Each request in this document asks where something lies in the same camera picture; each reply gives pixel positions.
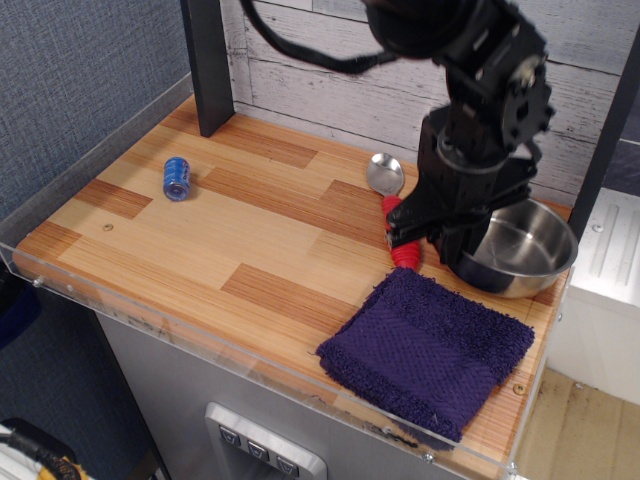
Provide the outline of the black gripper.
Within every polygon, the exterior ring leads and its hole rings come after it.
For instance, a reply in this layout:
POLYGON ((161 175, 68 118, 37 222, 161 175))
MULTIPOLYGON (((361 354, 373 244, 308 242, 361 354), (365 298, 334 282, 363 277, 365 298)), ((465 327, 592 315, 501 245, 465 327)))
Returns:
POLYGON ((437 108, 422 122, 418 150, 418 182, 413 191, 386 215, 392 247, 426 237, 440 262, 457 265, 464 253, 474 254, 483 241, 495 210, 528 198, 529 182, 537 174, 541 151, 525 143, 528 157, 508 155, 495 164, 470 163, 446 128, 457 112, 437 108))

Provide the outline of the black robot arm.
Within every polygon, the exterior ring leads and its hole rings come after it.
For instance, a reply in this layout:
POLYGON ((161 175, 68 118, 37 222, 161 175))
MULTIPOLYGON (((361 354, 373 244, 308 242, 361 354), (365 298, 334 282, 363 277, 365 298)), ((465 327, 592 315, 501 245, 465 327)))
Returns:
POLYGON ((449 103, 422 122, 418 182, 387 221, 392 247, 426 238, 454 266, 495 210, 530 193, 534 138, 554 114, 546 41, 509 1, 369 1, 366 13, 386 50, 446 71, 449 103))

